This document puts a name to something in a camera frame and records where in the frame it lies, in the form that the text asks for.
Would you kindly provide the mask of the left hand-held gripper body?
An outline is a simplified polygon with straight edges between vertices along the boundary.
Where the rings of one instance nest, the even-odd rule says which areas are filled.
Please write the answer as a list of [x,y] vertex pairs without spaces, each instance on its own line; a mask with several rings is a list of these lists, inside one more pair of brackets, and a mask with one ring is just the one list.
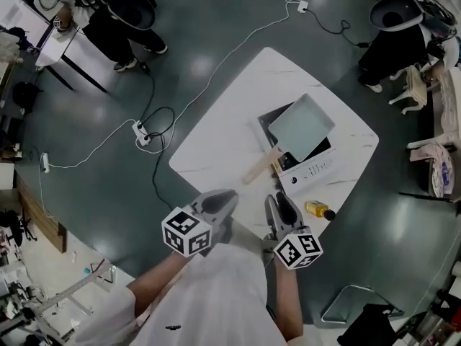
[[237,193],[221,209],[204,209],[202,203],[207,193],[200,194],[183,208],[175,208],[161,222],[164,244],[183,257],[206,255],[222,238],[238,205]]

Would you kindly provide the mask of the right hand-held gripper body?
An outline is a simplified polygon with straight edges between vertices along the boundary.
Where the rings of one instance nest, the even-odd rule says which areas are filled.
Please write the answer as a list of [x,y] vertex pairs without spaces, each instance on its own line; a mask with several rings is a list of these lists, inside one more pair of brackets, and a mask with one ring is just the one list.
[[289,270],[308,267],[322,254],[318,237],[304,223],[302,227],[285,226],[280,220],[275,195],[264,201],[267,224],[270,232],[264,237],[264,252],[278,257]]

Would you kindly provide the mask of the portable induction cooktop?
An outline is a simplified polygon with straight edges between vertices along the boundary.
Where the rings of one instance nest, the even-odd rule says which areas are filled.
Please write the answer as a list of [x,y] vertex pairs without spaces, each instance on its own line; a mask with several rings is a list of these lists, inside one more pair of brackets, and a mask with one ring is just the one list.
[[[277,144],[277,138],[269,131],[269,126],[291,105],[292,102],[260,115],[253,121],[256,139],[264,152]],[[334,170],[335,152],[331,139],[325,137],[302,161],[297,161],[289,153],[283,154],[271,164],[272,176],[287,195],[299,194]]]

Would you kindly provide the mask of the rectangular pale green frying pan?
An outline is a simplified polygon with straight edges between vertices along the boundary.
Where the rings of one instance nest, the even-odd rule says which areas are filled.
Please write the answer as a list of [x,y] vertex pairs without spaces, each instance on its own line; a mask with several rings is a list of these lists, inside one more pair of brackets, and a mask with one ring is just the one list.
[[304,93],[268,127],[277,142],[244,175],[242,182],[245,185],[252,183],[284,154],[302,162],[334,127],[335,122],[310,95]]

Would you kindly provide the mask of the person's right forearm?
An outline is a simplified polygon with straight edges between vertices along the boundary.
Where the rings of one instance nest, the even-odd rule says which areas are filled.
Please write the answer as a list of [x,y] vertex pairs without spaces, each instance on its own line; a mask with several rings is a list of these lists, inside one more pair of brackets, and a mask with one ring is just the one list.
[[276,273],[276,324],[289,342],[303,335],[303,315],[300,305],[297,275],[287,269],[280,259],[274,258]]

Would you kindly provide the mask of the person's left forearm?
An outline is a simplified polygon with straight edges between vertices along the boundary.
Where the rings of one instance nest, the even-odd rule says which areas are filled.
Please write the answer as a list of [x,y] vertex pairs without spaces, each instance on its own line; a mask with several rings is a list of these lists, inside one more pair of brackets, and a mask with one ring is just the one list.
[[187,265],[188,261],[188,258],[178,253],[172,253],[165,260],[127,285],[127,288],[135,297],[135,318],[138,318],[147,310],[161,291]]

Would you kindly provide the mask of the person's white shirt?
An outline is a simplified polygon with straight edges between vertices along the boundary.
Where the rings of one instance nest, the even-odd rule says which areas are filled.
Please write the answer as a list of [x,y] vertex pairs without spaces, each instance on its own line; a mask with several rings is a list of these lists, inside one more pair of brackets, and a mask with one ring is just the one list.
[[138,323],[133,283],[80,326],[72,346],[287,346],[267,311],[262,260],[229,244],[197,255]]

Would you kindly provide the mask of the grey chair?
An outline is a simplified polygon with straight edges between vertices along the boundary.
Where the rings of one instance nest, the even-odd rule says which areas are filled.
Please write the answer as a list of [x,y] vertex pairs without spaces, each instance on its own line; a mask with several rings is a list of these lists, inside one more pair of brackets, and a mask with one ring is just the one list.
[[431,142],[411,149],[409,161],[429,164],[428,198],[461,203],[461,144]]

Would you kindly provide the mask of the wooden cabinet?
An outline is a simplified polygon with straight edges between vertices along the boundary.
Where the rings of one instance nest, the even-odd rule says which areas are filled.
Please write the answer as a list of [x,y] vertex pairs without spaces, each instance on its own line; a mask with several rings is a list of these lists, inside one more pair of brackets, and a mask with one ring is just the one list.
[[19,203],[24,208],[26,216],[45,238],[61,253],[67,252],[67,230],[55,218],[50,218],[41,204],[34,198],[28,186],[16,172],[14,184],[19,194]]

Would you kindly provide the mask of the pink cloth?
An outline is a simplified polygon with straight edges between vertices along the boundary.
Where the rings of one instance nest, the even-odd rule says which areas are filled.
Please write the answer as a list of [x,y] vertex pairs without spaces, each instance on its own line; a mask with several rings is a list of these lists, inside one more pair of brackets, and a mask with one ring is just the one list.
[[410,161],[432,162],[431,187],[437,198],[451,195],[455,186],[455,168],[448,150],[438,144],[429,143],[410,152]]

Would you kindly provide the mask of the black office chair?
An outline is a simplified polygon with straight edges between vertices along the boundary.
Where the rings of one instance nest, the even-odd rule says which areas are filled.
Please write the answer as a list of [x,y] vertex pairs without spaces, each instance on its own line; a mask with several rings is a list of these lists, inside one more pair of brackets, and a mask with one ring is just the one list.
[[23,237],[28,241],[37,241],[37,237],[30,231],[31,219],[26,218],[25,211],[19,216],[14,210],[0,211],[0,227],[9,229],[11,234],[6,235],[8,244],[13,241],[17,247],[21,247]]

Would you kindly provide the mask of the white ornate stool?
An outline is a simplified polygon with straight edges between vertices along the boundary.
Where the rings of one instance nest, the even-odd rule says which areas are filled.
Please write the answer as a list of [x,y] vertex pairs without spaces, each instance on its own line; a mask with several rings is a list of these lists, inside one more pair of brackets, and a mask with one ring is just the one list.
[[394,105],[404,99],[411,99],[414,104],[402,109],[401,114],[407,112],[419,111],[427,105],[427,88],[426,83],[421,78],[421,72],[415,66],[409,66],[406,69],[406,85],[403,92],[396,98],[388,102],[389,105]]

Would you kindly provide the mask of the white dressing table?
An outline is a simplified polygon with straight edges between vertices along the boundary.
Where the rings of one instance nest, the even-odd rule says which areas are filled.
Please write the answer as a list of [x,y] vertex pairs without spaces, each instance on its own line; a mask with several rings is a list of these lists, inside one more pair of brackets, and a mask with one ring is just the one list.
[[434,136],[430,143],[461,149],[461,69],[452,68],[429,87],[434,111]]

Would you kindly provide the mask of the white table with black legs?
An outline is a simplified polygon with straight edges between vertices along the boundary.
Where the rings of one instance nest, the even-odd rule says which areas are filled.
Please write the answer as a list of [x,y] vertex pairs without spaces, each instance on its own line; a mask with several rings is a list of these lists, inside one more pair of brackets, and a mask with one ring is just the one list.
[[66,55],[68,47],[79,33],[79,28],[72,28],[66,34],[62,35],[53,24],[50,24],[39,40],[39,54],[35,61],[35,67],[37,71],[48,70],[62,85],[73,91],[74,88],[52,67],[52,65],[62,61],[94,87],[107,93],[107,90],[101,84]]

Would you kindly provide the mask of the aluminium profile frame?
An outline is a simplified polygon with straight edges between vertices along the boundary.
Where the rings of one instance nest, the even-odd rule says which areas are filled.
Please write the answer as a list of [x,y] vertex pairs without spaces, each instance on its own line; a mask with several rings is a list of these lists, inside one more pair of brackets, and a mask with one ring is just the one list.
[[66,341],[69,340],[70,336],[74,333],[74,330],[72,329],[64,336],[61,336],[46,322],[43,314],[48,309],[58,305],[60,302],[68,300],[85,315],[90,315],[92,311],[77,301],[73,297],[73,294],[90,283],[93,283],[99,286],[102,290],[108,292],[109,288],[105,285],[105,283],[108,283],[109,285],[115,284],[116,267],[108,260],[103,259],[96,265],[95,268],[92,266],[90,266],[90,268],[91,272],[85,278],[76,282],[69,288],[61,291],[52,298],[45,300],[41,304],[25,306],[19,310],[19,313],[15,315],[13,319],[1,322],[0,339],[13,330],[20,329],[23,332],[36,336],[39,340],[44,341],[49,346],[64,346]]

